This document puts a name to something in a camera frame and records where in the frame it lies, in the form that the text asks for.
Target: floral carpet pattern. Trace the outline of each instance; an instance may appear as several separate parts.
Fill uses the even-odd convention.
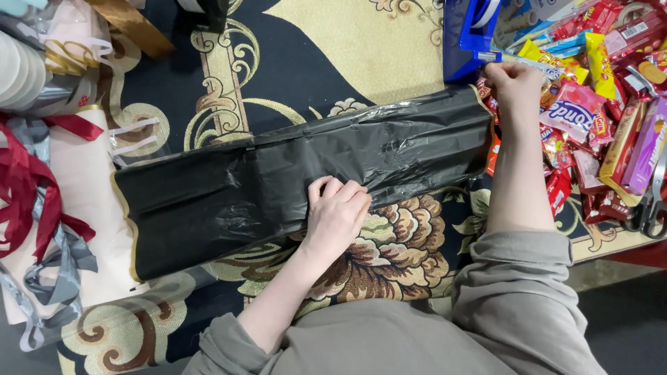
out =
[[[110,128],[158,122],[117,137],[138,161],[249,137],[377,104],[433,93],[442,83],[442,5],[435,0],[231,0],[227,29],[191,32],[174,1],[143,14],[177,47],[142,56],[112,30],[97,103]],[[313,285],[298,315],[362,298],[446,296],[488,214],[492,179],[446,187],[368,214]],[[638,246],[618,223],[583,224],[578,191],[557,215],[577,261]],[[64,374],[116,374],[193,355],[217,316],[238,314],[299,246],[303,234],[164,277],[140,296],[86,309],[64,327]]]

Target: tape roll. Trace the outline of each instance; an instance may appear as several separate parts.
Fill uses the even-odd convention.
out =
[[[188,12],[205,13],[204,10],[199,6],[197,0],[178,0],[178,3]]]
[[[498,9],[498,6],[500,6],[500,0],[490,0],[488,6],[486,7],[486,10],[484,11],[484,14],[480,17],[480,20],[475,22],[470,28],[471,29],[479,29],[481,27],[484,27],[489,21],[491,20],[491,17],[494,16],[494,13]]]

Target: person's right hand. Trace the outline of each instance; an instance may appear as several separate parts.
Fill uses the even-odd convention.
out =
[[[308,187],[308,232],[301,244],[309,259],[325,266],[323,271],[359,235],[371,205],[367,192],[356,181],[344,185],[332,176],[319,178]]]
[[[538,127],[542,72],[521,63],[489,63],[484,71],[488,78],[486,85],[502,112],[501,119],[509,116],[502,126]]]

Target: scissors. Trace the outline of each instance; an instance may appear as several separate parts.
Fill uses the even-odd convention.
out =
[[[660,224],[658,217],[662,214],[663,220],[667,221],[667,204],[662,200],[660,189],[665,178],[667,169],[667,147],[662,148],[656,169],[651,179],[649,190],[644,194],[642,200],[630,211],[630,218],[621,223],[623,229],[629,232],[641,231],[645,236],[654,240],[663,238],[667,234],[667,225]],[[657,234],[653,234],[655,227],[662,225]]]

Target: blue tape dispenser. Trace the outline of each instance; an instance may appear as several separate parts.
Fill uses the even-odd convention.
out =
[[[491,51],[500,0],[445,0],[442,69],[445,83],[475,83],[485,63],[501,61]]]

